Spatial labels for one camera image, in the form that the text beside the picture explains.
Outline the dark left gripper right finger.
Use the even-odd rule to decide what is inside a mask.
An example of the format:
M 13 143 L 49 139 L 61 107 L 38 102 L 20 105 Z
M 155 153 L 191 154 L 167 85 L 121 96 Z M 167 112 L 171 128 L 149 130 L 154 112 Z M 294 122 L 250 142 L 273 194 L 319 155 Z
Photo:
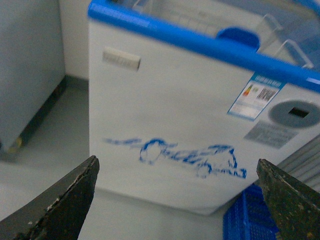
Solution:
M 256 172 L 264 201 L 283 240 L 320 238 L 320 194 L 267 159 Z

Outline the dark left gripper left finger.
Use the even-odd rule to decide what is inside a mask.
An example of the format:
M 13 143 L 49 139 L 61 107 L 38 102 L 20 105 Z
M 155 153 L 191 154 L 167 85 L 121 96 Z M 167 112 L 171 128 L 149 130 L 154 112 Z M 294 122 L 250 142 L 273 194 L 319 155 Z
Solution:
M 2 240 L 76 240 L 91 207 L 100 170 L 99 159 L 87 160 L 1 220 Z

